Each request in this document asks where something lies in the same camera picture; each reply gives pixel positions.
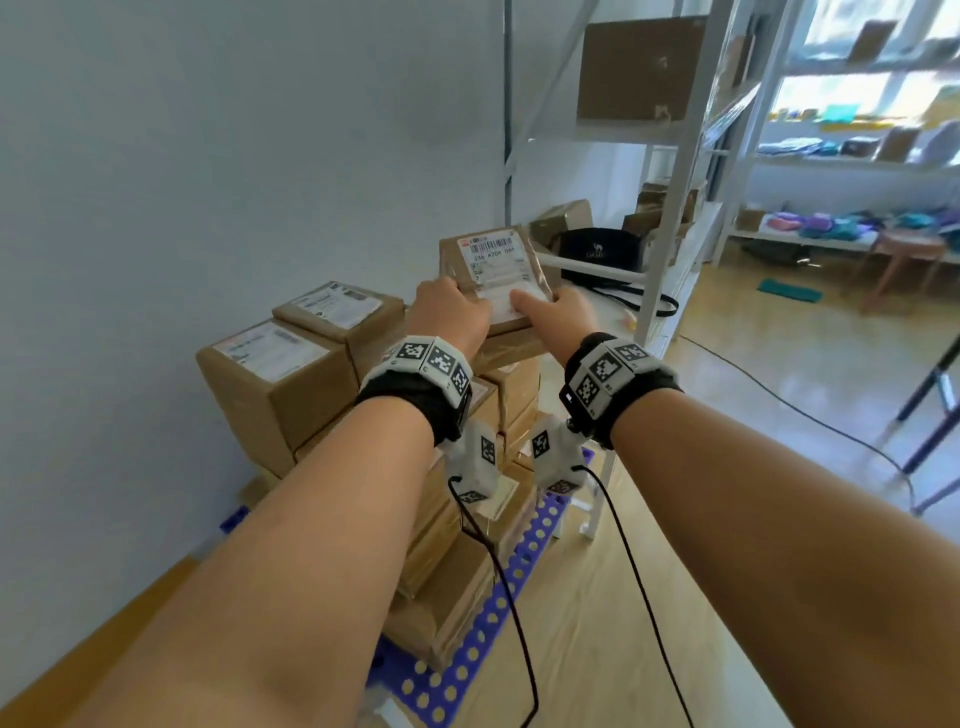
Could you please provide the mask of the person's left hand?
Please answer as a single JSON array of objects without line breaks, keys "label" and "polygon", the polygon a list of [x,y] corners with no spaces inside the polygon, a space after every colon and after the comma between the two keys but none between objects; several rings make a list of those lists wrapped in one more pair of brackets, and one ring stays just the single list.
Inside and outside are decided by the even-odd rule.
[{"label": "person's left hand", "polygon": [[462,301],[430,301],[429,280],[417,285],[405,318],[407,335],[438,337],[473,360],[489,333],[491,303],[462,293]]}]

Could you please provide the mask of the person's right hand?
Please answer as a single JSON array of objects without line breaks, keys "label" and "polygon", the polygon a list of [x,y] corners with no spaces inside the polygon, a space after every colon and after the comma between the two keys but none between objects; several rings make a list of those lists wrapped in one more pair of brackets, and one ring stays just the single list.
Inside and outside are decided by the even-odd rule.
[{"label": "person's right hand", "polygon": [[565,367],[590,334],[600,332],[594,309],[581,291],[572,286],[560,287],[552,302],[556,306],[547,320],[529,320],[546,351]]}]

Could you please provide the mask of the labelled cardboard parcel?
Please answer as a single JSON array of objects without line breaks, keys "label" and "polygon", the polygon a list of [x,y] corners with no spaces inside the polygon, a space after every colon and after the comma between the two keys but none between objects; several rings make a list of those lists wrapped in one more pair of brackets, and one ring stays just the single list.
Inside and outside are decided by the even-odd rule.
[{"label": "labelled cardboard parcel", "polygon": [[489,337],[531,329],[528,318],[514,309],[512,291],[525,291],[542,301],[553,300],[537,252],[521,225],[441,239],[438,272],[453,280],[465,297],[490,302]]}]

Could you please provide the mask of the person's left forearm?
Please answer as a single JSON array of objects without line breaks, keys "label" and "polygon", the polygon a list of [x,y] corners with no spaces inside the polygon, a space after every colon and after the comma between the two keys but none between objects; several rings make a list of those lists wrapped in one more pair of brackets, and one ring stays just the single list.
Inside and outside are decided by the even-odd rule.
[{"label": "person's left forearm", "polygon": [[203,560],[67,728],[351,728],[434,435],[360,403]]}]

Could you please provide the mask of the person's right forearm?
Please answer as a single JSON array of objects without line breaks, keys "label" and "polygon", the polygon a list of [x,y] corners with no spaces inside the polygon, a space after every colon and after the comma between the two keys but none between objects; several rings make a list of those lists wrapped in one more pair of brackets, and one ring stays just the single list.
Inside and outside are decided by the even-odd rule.
[{"label": "person's right forearm", "polygon": [[609,439],[795,728],[960,728],[960,545],[674,389]]}]

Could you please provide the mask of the small plain cardboard box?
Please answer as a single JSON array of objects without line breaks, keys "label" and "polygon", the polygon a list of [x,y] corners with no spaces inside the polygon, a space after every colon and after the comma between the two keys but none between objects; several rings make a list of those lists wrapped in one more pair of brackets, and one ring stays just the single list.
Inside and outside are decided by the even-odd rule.
[{"label": "small plain cardboard box", "polygon": [[571,200],[555,205],[528,224],[534,246],[558,255],[560,235],[573,230],[594,227],[594,214],[588,199]]}]

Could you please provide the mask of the black wristband with marker tags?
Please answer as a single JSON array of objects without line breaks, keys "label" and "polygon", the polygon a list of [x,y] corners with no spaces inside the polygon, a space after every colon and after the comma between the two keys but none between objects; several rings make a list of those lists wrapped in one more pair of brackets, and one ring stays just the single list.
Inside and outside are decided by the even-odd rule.
[{"label": "black wristband with marker tags", "polygon": [[676,373],[634,341],[606,332],[586,335],[564,366],[559,399],[571,431],[612,451],[613,429],[638,399],[679,391]]},{"label": "black wristband with marker tags", "polygon": [[439,447],[463,437],[473,379],[468,358],[456,346],[439,336],[407,335],[367,373],[354,406],[375,398],[400,399],[426,418]]}]

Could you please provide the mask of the stack of brown shipping boxes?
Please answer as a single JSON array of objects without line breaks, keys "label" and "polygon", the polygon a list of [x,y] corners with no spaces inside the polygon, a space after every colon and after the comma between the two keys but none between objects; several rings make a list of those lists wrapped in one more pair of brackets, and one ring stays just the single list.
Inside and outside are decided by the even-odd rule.
[{"label": "stack of brown shipping boxes", "polygon": [[[202,348],[198,367],[241,449],[258,467],[238,495],[255,509],[351,411],[363,377],[403,334],[401,297],[329,281]],[[447,458],[424,481],[386,638],[441,672],[490,594],[495,570],[462,529]]]}]

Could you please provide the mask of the white metal shelf rack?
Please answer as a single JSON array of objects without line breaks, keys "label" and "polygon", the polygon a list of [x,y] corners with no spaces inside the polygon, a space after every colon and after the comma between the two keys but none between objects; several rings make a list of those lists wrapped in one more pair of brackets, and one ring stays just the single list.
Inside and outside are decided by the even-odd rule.
[{"label": "white metal shelf rack", "polygon": [[[647,180],[651,159],[665,153],[668,187],[661,221],[644,234],[643,261],[629,283],[643,288],[634,312],[589,290],[604,331],[634,337],[664,358],[702,264],[724,222],[719,195],[723,164],[738,146],[762,87],[751,72],[758,26],[779,13],[770,0],[497,0],[502,16],[505,147],[503,187],[507,225],[528,227],[543,206],[514,211],[515,194],[538,194],[546,205],[574,197],[569,174],[546,168],[548,152],[612,146],[627,170],[606,177],[609,211],[594,203],[594,225],[619,230]],[[671,123],[587,122],[577,119],[583,37],[591,23],[706,16],[686,115]]]}]

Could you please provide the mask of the large brown cardboard box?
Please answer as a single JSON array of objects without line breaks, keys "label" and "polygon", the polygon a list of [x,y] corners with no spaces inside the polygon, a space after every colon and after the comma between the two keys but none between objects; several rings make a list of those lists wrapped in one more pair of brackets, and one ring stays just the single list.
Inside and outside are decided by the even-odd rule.
[{"label": "large brown cardboard box", "polygon": [[671,123],[685,119],[708,17],[588,24],[577,119]]}]

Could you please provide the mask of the teal cloth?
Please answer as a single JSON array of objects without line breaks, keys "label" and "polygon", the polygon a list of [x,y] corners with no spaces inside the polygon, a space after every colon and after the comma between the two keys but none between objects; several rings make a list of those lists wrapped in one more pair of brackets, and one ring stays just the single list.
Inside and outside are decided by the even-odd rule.
[{"label": "teal cloth", "polygon": [[757,285],[756,290],[766,295],[811,305],[819,303],[823,298],[823,293],[819,290],[785,283],[769,277],[764,278],[762,282]]}]

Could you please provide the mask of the white rack with clothes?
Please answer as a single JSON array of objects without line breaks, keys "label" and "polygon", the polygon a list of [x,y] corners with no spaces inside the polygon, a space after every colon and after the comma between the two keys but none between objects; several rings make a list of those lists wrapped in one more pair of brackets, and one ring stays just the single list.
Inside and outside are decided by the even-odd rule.
[{"label": "white rack with clothes", "polygon": [[[874,239],[812,239],[778,231],[778,210],[906,213],[931,209],[960,220],[960,132],[950,159],[927,160],[946,113],[960,104],[960,0],[770,0],[778,12],[757,26],[750,72],[761,88],[723,164],[724,224],[710,262],[730,238],[860,251]],[[954,111],[959,117],[960,106]],[[841,144],[917,131],[905,159],[764,153],[767,143],[819,138]]]}]

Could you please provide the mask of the row of folded colourful clothes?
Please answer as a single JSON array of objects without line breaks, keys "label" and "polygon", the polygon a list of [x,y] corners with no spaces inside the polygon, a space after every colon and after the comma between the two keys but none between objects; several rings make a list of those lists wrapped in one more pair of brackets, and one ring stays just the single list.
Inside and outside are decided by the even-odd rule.
[{"label": "row of folded colourful clothes", "polygon": [[844,242],[863,242],[881,232],[906,230],[942,237],[949,248],[960,249],[960,207],[906,208],[886,213],[859,210],[842,215],[780,211],[768,215],[761,228],[805,239]]}]

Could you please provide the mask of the blue perforated plastic pallet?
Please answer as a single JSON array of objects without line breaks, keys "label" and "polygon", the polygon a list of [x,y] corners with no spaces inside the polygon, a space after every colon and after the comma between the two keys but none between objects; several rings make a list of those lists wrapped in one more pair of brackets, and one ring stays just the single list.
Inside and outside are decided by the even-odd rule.
[{"label": "blue perforated plastic pallet", "polygon": [[412,728],[402,707],[427,728],[450,728],[463,700],[511,621],[518,601],[570,505],[571,496],[534,489],[531,441],[506,458],[496,518],[475,515],[482,534],[498,547],[499,575],[483,543],[448,494],[443,463],[428,475],[401,574],[366,678],[361,714]]}]

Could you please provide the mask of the round wooden stool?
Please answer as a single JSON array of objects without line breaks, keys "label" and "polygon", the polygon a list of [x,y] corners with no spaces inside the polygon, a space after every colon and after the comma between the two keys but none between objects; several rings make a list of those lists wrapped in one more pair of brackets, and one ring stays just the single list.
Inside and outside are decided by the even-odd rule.
[{"label": "round wooden stool", "polygon": [[859,311],[863,314],[873,312],[881,303],[884,292],[891,285],[897,274],[901,272],[909,261],[927,261],[929,267],[918,286],[917,295],[922,297],[928,292],[930,285],[944,262],[949,251],[946,240],[939,234],[928,234],[913,229],[883,229],[878,232],[866,254],[857,262],[850,275],[849,282],[864,271],[868,261],[876,256],[886,256],[889,261],[871,289],[859,304]]}]

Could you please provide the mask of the dark metal stand legs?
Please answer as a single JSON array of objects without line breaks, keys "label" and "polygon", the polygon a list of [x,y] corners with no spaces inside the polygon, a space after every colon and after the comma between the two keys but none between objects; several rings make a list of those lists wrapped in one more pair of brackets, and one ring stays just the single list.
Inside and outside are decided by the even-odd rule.
[{"label": "dark metal stand legs", "polygon": [[[960,335],[919,375],[910,369],[911,351],[894,346],[874,358],[882,394],[898,404],[870,453],[892,471],[893,485],[906,492],[906,507],[921,518],[934,506],[960,495]],[[912,482],[930,462],[947,465],[944,481],[918,492]]]}]

